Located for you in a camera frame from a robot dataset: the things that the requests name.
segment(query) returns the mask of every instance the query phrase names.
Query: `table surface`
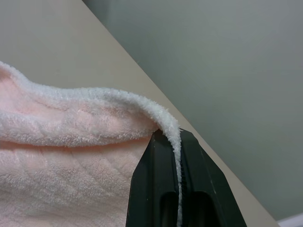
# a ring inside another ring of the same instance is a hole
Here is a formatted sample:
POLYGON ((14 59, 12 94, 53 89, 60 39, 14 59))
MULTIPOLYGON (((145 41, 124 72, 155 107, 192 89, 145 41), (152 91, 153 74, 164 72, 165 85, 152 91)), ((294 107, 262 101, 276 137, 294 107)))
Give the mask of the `table surface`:
POLYGON ((56 87, 114 87, 146 96, 193 132, 224 172, 248 227, 278 227, 234 173, 81 0, 0 2, 0 61, 56 87))

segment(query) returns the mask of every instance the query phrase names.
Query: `pink towel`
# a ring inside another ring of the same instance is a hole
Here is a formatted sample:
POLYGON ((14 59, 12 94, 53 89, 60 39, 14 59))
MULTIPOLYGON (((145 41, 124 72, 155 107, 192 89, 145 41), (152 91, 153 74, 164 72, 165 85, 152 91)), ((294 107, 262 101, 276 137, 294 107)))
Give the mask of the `pink towel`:
POLYGON ((158 128, 179 181, 177 120, 112 88, 60 89, 0 62, 0 227, 124 227, 133 171, 158 128))

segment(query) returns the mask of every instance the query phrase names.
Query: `towel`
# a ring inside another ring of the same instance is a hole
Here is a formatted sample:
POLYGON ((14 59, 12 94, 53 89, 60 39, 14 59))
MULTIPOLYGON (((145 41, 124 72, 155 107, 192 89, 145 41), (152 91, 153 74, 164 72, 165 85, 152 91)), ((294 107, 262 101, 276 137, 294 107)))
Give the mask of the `towel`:
POLYGON ((0 227, 123 227, 130 182, 157 129, 179 183, 178 121, 156 102, 113 88, 62 89, 0 62, 0 227))

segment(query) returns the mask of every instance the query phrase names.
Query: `black clip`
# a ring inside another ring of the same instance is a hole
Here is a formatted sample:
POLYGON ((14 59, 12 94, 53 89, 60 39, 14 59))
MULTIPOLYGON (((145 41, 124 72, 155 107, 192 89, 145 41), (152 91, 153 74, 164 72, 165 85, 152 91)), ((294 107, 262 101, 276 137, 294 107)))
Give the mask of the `black clip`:
MULTIPOLYGON (((182 227, 247 227, 223 172, 181 132, 182 227)), ((171 144, 156 131, 134 171, 126 227, 176 227, 178 181, 171 144)))

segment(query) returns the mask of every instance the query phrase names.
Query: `wall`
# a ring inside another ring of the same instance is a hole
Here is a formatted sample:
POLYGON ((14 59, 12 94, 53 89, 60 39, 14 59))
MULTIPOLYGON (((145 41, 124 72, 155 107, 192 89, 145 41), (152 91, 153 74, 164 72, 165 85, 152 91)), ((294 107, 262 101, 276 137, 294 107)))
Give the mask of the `wall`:
POLYGON ((85 2, 275 219, 303 212, 303 1, 85 2))

